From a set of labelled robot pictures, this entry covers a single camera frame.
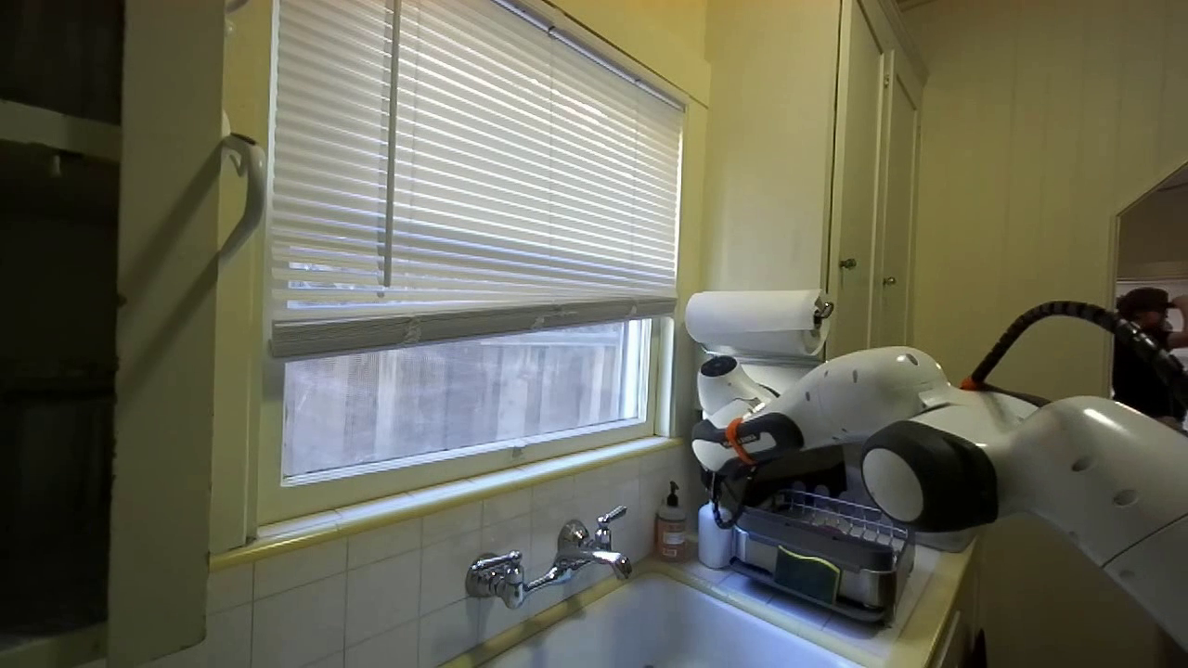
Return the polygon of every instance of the dish rack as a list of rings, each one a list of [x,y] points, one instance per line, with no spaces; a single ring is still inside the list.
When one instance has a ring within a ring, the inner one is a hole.
[[[911,574],[913,533],[875,505],[792,489],[740,519],[746,579],[838,612],[859,622],[887,622]]]

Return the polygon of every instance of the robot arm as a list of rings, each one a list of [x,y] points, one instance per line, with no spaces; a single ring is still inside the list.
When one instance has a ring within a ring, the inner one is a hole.
[[[718,484],[734,474],[740,508],[859,449],[891,519],[968,529],[1031,511],[1188,644],[1188,439],[1125,404],[959,391],[920,350],[864,350],[718,418],[693,453]]]

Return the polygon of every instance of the window blind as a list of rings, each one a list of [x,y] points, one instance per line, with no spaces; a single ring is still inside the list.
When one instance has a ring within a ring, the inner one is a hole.
[[[673,307],[683,108],[494,0],[280,7],[271,351]]]

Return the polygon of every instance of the cable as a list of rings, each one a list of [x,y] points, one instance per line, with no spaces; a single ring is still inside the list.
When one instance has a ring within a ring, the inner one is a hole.
[[[999,361],[1011,351],[1011,346],[1038,320],[1052,315],[1071,315],[1071,320],[1084,320],[1094,323],[1102,331],[1114,333],[1114,343],[1130,346],[1163,382],[1165,391],[1188,404],[1188,371],[1184,365],[1157,350],[1147,333],[1132,331],[1119,313],[1100,307],[1100,303],[1084,303],[1084,302],[1048,302],[1029,307],[1026,315],[1017,315],[1004,339],[994,343],[994,350],[974,369],[974,375],[962,382],[967,391],[991,391],[988,375],[999,369]]]

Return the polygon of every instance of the kitchen counter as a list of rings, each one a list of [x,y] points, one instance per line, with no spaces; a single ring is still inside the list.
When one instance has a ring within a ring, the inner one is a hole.
[[[651,559],[651,566],[662,566],[673,579],[683,579],[698,591],[712,591],[718,596],[767,622],[781,622],[831,652],[843,652],[859,665],[923,668],[923,665],[942,665],[952,649],[962,649],[952,642],[962,630],[959,600],[962,600],[974,557],[977,557],[977,542],[967,542],[954,549],[913,545],[913,566],[895,600],[895,617],[885,628],[863,628],[831,612],[819,612],[813,605],[792,600],[788,592],[750,581],[743,573],[712,573],[703,564],[662,564],[662,559]]]

